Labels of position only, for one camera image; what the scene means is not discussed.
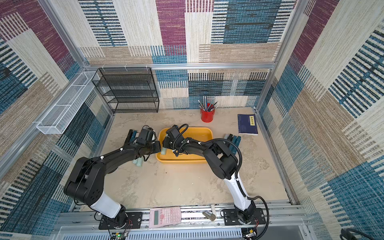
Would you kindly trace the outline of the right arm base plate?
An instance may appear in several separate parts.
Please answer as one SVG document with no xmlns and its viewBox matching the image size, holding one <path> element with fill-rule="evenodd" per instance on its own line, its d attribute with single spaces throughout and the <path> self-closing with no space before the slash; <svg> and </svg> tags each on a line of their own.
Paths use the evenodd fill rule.
<svg viewBox="0 0 384 240">
<path fill-rule="evenodd" d="M 265 225 L 266 214 L 264 214 L 263 209 L 256 208 L 252 214 L 247 212 L 241 212 L 237 209 L 223 209 L 220 212 L 221 217 L 224 219 L 226 226 L 235 226 L 235 225 Z"/>
</svg>

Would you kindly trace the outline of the yellow plastic storage tray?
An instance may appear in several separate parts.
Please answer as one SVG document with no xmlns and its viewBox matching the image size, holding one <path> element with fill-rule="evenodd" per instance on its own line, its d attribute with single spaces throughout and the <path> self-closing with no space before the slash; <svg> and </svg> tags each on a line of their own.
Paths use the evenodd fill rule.
<svg viewBox="0 0 384 240">
<path fill-rule="evenodd" d="M 192 146 L 198 146 L 197 150 L 187 150 L 188 154 L 180 154 L 178 157 L 172 152 L 172 150 L 167 149 L 165 155 L 161 153 L 156 154 L 156 159 L 162 164 L 207 164 L 206 159 L 202 155 L 203 151 L 200 149 L 198 142 L 206 142 L 213 139 L 213 132 L 209 128 L 205 127 L 189 127 L 188 130 L 183 134 L 184 138 L 195 139 L 196 142 L 190 140 L 190 144 L 186 144 L 182 147 L 182 152 L 184 150 L 190 149 Z"/>
</svg>

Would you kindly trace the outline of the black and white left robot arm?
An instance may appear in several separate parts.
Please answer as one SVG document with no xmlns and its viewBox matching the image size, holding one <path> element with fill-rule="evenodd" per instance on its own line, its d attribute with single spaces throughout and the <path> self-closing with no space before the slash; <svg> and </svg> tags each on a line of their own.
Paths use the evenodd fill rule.
<svg viewBox="0 0 384 240">
<path fill-rule="evenodd" d="M 145 155 L 159 153 L 159 141 L 127 143 L 103 156 L 78 159 L 64 187 L 64 194 L 102 214 L 107 227 L 121 229 L 128 225 L 126 208 L 104 190 L 105 176 L 119 166 Z"/>
</svg>

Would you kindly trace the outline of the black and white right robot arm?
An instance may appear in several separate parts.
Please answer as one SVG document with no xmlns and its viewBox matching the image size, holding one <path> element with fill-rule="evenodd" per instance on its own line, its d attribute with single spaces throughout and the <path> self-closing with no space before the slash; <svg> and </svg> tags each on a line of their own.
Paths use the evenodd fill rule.
<svg viewBox="0 0 384 240">
<path fill-rule="evenodd" d="M 255 198 L 248 196 L 239 175 L 242 154 L 237 150 L 239 155 L 236 156 L 225 144 L 227 142 L 226 139 L 201 142 L 191 138 L 179 141 L 167 136 L 163 140 L 163 147 L 172 150 L 175 156 L 185 154 L 204 157 L 213 173 L 224 180 L 229 188 L 240 223 L 249 224 L 254 220 Z"/>
</svg>

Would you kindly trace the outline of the black pruning pliers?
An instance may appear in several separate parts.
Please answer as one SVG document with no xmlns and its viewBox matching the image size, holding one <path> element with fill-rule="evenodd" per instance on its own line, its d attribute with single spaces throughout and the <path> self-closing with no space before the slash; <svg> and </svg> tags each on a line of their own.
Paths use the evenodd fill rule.
<svg viewBox="0 0 384 240">
<path fill-rule="evenodd" d="M 228 134 L 226 135 L 226 139 L 230 142 L 233 142 L 233 139 L 234 139 L 234 135 L 233 134 Z"/>
</svg>

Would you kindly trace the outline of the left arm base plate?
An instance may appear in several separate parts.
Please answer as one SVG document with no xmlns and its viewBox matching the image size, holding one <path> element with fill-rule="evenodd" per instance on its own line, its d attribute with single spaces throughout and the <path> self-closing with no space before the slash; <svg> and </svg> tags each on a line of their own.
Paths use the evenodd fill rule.
<svg viewBox="0 0 384 240">
<path fill-rule="evenodd" d="M 107 216 L 102 217 L 99 224 L 99 230 L 130 230 L 139 229 L 141 227 L 143 213 L 142 212 L 125 212 L 119 213 L 115 218 L 111 219 Z"/>
</svg>

